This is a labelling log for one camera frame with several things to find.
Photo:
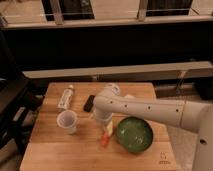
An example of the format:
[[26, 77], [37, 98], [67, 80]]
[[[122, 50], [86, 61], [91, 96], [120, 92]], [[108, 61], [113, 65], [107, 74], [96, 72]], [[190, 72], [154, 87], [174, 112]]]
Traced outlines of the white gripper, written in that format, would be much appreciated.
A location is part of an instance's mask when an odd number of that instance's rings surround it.
[[97, 108], [93, 111], [93, 118], [104, 126], [104, 133], [107, 136], [111, 136], [113, 134], [113, 122], [111, 121], [112, 116], [112, 112], [104, 112]]

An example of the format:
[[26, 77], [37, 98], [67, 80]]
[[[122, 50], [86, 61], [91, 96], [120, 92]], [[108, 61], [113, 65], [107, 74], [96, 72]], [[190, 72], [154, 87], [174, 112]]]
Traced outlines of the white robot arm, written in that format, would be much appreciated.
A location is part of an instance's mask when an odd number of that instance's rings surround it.
[[122, 113], [197, 133], [192, 171], [213, 171], [213, 103], [126, 98], [118, 85], [109, 83], [96, 94], [93, 104], [99, 122], [109, 122], [113, 113]]

